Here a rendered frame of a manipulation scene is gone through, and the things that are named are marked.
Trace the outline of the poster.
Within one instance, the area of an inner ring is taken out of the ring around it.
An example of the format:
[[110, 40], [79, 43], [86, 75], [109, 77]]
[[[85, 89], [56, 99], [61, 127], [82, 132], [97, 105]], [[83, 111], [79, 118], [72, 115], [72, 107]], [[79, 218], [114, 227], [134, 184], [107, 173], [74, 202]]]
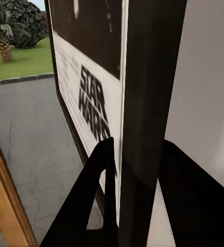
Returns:
[[[114, 138], [117, 247], [146, 247], [187, 0], [45, 0], [57, 97], [83, 166]], [[104, 218], [106, 169], [96, 202]]]

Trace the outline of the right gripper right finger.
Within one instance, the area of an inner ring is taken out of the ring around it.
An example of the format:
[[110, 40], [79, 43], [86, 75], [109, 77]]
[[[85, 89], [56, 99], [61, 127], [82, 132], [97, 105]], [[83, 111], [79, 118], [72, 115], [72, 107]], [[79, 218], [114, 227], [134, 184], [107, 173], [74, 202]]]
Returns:
[[224, 247], [224, 187], [168, 140], [158, 180], [176, 247]]

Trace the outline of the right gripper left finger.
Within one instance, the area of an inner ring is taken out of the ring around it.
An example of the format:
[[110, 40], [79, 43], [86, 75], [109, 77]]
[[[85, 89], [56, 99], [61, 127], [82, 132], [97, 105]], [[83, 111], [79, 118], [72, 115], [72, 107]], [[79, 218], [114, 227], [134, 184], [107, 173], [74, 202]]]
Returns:
[[[86, 230], [101, 172], [106, 169], [104, 223]], [[117, 247], [114, 138], [100, 141], [40, 247]]]

